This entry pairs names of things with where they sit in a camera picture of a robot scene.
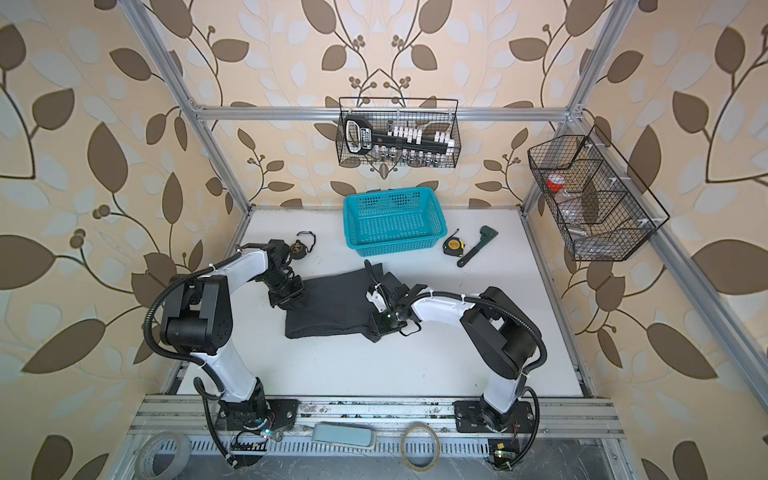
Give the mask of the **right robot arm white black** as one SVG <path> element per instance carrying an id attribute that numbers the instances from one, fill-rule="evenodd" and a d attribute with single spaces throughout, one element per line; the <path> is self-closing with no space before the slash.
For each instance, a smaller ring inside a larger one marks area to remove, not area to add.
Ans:
<path id="1" fill-rule="evenodd" d="M 464 330 L 490 370 L 479 400 L 480 422 L 490 431 L 509 430 L 516 403 L 528 390 L 529 374 L 548 358 L 540 329 L 497 287 L 465 295 L 423 284 L 409 287 L 391 273 L 375 273 L 371 264 L 366 272 L 371 280 L 366 299 L 375 307 L 371 318 L 379 334 L 409 336 L 411 326 L 419 332 L 425 322 Z"/>

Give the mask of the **teal plastic basket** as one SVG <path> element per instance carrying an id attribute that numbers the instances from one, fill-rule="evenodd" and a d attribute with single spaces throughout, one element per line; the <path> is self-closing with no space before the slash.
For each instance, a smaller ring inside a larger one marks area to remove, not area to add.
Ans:
<path id="1" fill-rule="evenodd" d="M 348 196 L 343 224 L 347 246 L 362 257 L 429 249 L 447 235 L 442 208 L 427 187 Z"/>

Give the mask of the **dark grey trousers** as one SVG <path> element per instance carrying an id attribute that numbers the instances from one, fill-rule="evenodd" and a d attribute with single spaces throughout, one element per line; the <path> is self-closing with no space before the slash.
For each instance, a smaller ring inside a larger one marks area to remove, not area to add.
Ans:
<path id="1" fill-rule="evenodd" d="M 398 320 L 376 321 L 378 310 L 366 294 L 372 279 L 365 268 L 303 282 L 301 296 L 287 306 L 288 339 L 361 334 L 376 343 L 405 326 Z"/>

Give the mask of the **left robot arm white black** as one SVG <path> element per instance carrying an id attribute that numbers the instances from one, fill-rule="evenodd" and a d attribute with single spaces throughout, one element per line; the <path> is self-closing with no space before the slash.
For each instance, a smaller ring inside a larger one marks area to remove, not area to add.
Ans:
<path id="1" fill-rule="evenodd" d="M 157 351 L 168 358 L 198 365 L 213 382 L 193 380 L 206 406 L 215 403 L 229 431 L 264 431 L 295 424 L 299 401 L 266 398 L 263 382 L 246 367 L 232 334 L 231 294 L 250 281 L 268 289 L 271 307 L 285 308 L 303 291 L 302 280 L 291 266 L 291 247 L 282 240 L 248 243 L 231 257 L 177 276 L 157 297 L 153 308 L 163 308 Z"/>

